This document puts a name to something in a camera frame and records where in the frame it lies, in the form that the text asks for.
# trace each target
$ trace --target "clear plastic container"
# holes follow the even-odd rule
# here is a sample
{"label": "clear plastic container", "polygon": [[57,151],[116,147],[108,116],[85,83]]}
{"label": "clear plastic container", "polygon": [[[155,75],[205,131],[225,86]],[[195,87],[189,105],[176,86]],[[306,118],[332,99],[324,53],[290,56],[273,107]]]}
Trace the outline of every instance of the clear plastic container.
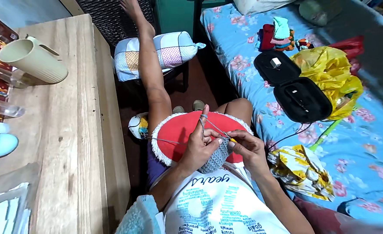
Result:
{"label": "clear plastic container", "polygon": [[20,117],[25,113],[25,108],[0,101],[0,114],[9,117]]}
{"label": "clear plastic container", "polygon": [[23,77],[15,77],[12,72],[2,68],[0,68],[0,79],[18,89],[24,89],[29,86],[28,81],[23,79]]}

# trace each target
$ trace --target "gray yarn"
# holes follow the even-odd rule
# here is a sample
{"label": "gray yarn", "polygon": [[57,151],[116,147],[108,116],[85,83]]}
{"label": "gray yarn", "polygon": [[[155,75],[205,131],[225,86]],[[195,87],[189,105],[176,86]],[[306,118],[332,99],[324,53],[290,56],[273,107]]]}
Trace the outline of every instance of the gray yarn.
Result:
{"label": "gray yarn", "polygon": [[210,156],[209,160],[198,169],[202,174],[212,173],[217,171],[226,162],[226,158],[232,153],[232,149],[228,147],[230,138],[221,137],[223,140],[219,148]]}

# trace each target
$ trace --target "wooden table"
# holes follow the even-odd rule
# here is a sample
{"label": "wooden table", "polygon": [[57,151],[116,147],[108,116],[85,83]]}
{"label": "wooden table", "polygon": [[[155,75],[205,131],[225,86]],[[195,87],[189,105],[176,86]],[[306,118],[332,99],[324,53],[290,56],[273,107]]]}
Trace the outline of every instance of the wooden table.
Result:
{"label": "wooden table", "polygon": [[129,199],[129,175],[109,46],[89,15],[17,29],[57,51],[69,69],[62,82],[12,89],[26,108],[5,120],[19,139],[0,158],[0,175],[41,165],[31,233],[108,233]]}

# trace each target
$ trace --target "round cushion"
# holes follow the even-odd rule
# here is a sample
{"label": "round cushion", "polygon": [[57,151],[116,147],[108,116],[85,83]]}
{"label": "round cushion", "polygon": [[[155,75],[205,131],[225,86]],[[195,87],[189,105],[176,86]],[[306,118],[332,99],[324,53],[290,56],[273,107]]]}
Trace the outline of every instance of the round cushion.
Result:
{"label": "round cushion", "polygon": [[[186,150],[189,135],[196,128],[201,113],[202,111],[194,111],[190,113],[172,114],[155,128],[152,134],[152,149],[157,158],[168,166],[172,166],[173,162],[180,160]],[[208,120],[224,132],[238,129],[246,130],[253,135],[250,127],[243,120],[233,116],[218,112],[209,112]],[[204,128],[211,128],[219,132],[219,130],[208,121]],[[242,156],[235,153],[232,153],[226,159],[226,162],[231,164],[242,164],[242,161]]]}

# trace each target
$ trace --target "white fluffy trim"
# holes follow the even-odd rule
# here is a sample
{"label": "white fluffy trim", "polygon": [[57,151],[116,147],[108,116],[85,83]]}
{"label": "white fluffy trim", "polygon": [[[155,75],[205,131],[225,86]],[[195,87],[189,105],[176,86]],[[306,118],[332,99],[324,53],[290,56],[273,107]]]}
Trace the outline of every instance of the white fluffy trim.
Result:
{"label": "white fluffy trim", "polygon": [[[157,125],[157,127],[154,129],[154,131],[152,132],[152,140],[151,140],[152,151],[154,152],[155,156],[157,156],[157,158],[161,162],[163,162],[165,165],[170,166],[170,167],[175,166],[176,162],[173,161],[172,159],[168,158],[167,156],[165,156],[165,154],[161,151],[160,147],[158,147],[158,140],[156,138],[158,138],[158,132],[160,131],[161,127],[165,123],[167,123],[168,120],[171,120],[172,118],[179,116],[179,115],[182,115],[182,114],[187,114],[187,113],[176,113],[176,114],[172,114],[172,115],[168,116],[165,120],[163,120],[161,123],[159,123]],[[233,117],[232,115],[229,115],[229,114],[223,114],[223,115],[231,118],[232,120],[235,120],[236,122],[241,124],[246,129],[246,131],[248,131],[249,133],[251,133],[251,135],[253,135],[251,128],[243,120],[240,120],[240,119]],[[226,162],[226,163],[228,165],[234,167],[234,168],[243,167],[243,162],[238,162],[238,163],[233,163],[233,164],[228,163],[228,162]]]}

